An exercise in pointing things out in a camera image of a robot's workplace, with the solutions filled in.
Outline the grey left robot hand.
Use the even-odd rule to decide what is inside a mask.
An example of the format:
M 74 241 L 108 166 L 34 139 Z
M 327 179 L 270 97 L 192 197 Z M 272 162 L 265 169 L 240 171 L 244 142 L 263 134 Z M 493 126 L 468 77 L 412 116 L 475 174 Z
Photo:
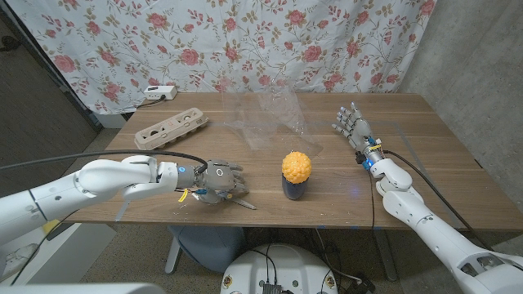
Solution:
M 208 161 L 207 169 L 198 174 L 195 184 L 205 194 L 199 194 L 199 201 L 217 204 L 249 193 L 242 175 L 243 168 L 236 163 L 221 159 Z

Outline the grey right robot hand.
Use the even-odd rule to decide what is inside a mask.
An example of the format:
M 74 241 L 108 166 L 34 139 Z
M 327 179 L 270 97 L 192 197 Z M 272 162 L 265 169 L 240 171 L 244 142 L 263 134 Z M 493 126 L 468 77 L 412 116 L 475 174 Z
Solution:
M 365 148 L 371 145 L 369 139 L 373 136 L 369 123 L 363 118 L 362 113 L 351 102 L 351 107 L 341 107 L 337 113 L 338 123 L 332 127 L 335 131 L 348 139 L 349 144 L 356 151 L 363 152 Z

